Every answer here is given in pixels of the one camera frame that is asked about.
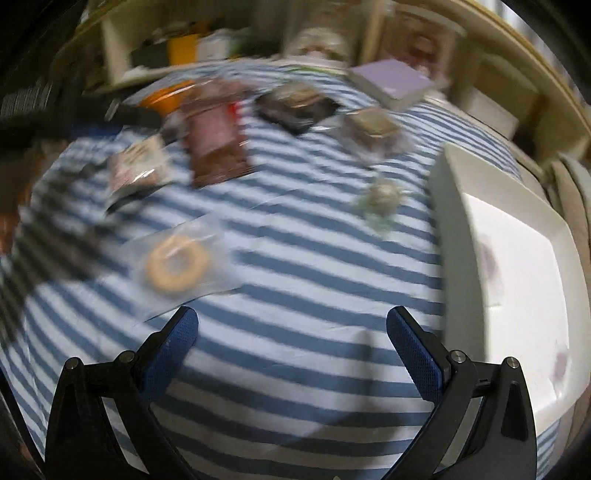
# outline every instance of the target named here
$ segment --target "packaged snack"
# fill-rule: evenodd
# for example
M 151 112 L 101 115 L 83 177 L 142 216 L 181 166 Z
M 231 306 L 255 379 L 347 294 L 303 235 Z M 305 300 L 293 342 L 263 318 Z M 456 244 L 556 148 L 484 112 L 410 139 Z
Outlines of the packaged snack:
M 431 79 L 436 88 L 445 89 L 451 82 L 452 59 L 466 31 L 427 8 L 395 4 L 390 10 L 378 58 L 403 61 Z
M 259 115 L 293 135 L 332 116 L 340 105 L 306 82 L 287 82 L 255 101 Z
M 377 179 L 361 195 L 357 207 L 368 225 L 380 235 L 388 233 L 394 225 L 394 215 L 405 192 L 392 180 Z
M 136 317 L 148 320 L 189 300 L 241 286 L 214 214 L 127 242 Z
M 150 192 L 172 181 L 170 158 L 164 142 L 154 135 L 109 159 L 109 206 L 141 191 Z
M 298 1 L 292 12 L 284 56 L 308 57 L 327 67 L 353 63 L 361 21 L 359 0 Z
M 156 110 L 163 118 L 179 109 L 186 93 L 193 87 L 192 80 L 166 87 L 148 95 L 139 105 Z
M 334 136 L 367 167 L 414 150 L 414 142 L 404 127 L 377 106 L 329 118 L 315 125 L 313 131 Z
M 165 145 L 187 138 L 188 133 L 184 116 L 179 111 L 170 113 L 160 129 L 160 136 Z
M 188 131 L 193 186 L 221 183 L 252 172 L 235 108 L 235 102 L 250 91 L 243 82 L 213 78 L 195 84 L 184 98 L 181 110 Z

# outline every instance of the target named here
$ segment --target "blue gripper pad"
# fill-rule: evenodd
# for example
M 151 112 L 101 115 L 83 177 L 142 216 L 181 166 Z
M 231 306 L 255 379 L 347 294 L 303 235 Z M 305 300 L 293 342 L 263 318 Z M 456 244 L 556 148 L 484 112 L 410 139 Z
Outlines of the blue gripper pad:
M 419 338 L 426 333 L 408 312 L 405 316 L 409 316 L 412 322 L 405 320 L 396 309 L 389 311 L 386 320 L 388 336 L 423 400 L 437 405 L 443 395 L 443 372 Z
M 162 331 L 152 334 L 155 342 L 151 341 L 152 336 L 144 342 L 138 351 L 138 363 L 142 357 L 145 363 L 139 365 L 136 384 L 145 402 L 157 401 L 164 395 L 197 340 L 198 329 L 195 310 L 181 307 Z

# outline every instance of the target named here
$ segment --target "pillow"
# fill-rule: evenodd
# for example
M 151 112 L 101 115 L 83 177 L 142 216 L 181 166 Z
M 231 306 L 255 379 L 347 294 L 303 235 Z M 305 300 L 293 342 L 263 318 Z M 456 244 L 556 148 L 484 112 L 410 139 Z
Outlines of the pillow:
M 558 196 L 558 190 L 556 189 L 556 185 L 550 184 L 546 187 L 546 195 L 548 200 L 550 201 L 550 205 L 552 208 L 556 210 L 556 212 L 564 218 L 564 212 L 562 211 L 562 205 L 560 204 L 560 197 Z
M 570 176 L 577 184 L 583 197 L 583 203 L 587 211 L 587 222 L 591 225 L 591 175 L 578 161 L 565 154 L 558 154 L 558 157 L 569 169 Z
M 528 187 L 532 192 L 534 192 L 538 197 L 540 197 L 543 201 L 549 203 L 544 193 L 544 189 L 542 188 L 542 185 L 540 184 L 538 178 L 536 178 L 536 176 L 527 168 L 525 168 L 521 163 L 517 164 L 517 168 L 519 168 L 519 172 L 521 173 L 521 180 L 523 180 L 524 185 Z
M 562 162 L 553 161 L 551 167 L 556 179 L 564 220 L 566 220 L 570 228 L 574 244 L 579 251 L 585 283 L 587 284 L 587 293 L 591 299 L 591 248 L 589 246 L 589 223 L 583 196 L 569 170 Z

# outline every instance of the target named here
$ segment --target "packaged bagel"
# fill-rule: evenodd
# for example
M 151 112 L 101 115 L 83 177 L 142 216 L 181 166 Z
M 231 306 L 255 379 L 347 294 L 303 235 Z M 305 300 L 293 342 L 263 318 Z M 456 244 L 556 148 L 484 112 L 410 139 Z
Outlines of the packaged bagel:
M 128 266 L 140 322 L 190 300 L 241 286 L 222 226 L 212 213 L 131 240 L 120 255 Z

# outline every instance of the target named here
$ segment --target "plastic bag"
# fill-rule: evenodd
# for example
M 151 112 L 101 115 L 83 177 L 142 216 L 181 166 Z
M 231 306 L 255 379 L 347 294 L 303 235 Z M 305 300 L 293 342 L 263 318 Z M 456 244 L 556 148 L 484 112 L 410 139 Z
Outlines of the plastic bag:
M 355 56 L 360 19 L 363 17 L 360 4 L 359 0 L 308 2 L 307 12 L 302 12 L 305 20 L 301 25 L 294 26 L 297 34 L 286 43 L 285 56 L 307 56 L 350 65 Z
M 340 105 L 306 82 L 287 82 L 255 100 L 261 118 L 293 135 L 335 114 Z
M 162 128 L 160 129 L 160 136 L 165 145 L 170 145 L 177 140 L 187 138 L 189 129 L 183 114 L 179 111 L 174 111 L 166 116 Z
M 172 181 L 170 158 L 159 135 L 134 143 L 113 155 L 109 159 L 109 169 L 108 207 L 124 197 L 142 190 L 151 192 Z
M 356 205 L 368 225 L 376 233 L 385 235 L 392 230 L 396 210 L 407 193 L 396 182 L 377 177 L 361 194 Z
M 194 186 L 221 183 L 252 172 L 233 105 L 250 91 L 243 82 L 213 78 L 197 83 L 184 98 L 181 110 L 188 129 Z
M 220 221 L 212 213 L 131 240 L 121 248 L 121 256 L 128 264 L 140 321 L 242 285 Z
M 314 130 L 338 138 L 367 167 L 414 150 L 414 142 L 404 127 L 387 110 L 377 106 L 329 119 Z
M 179 109 L 184 96 L 190 91 L 195 82 L 184 82 L 160 89 L 143 99 L 139 105 L 144 108 L 156 110 L 163 118 Z

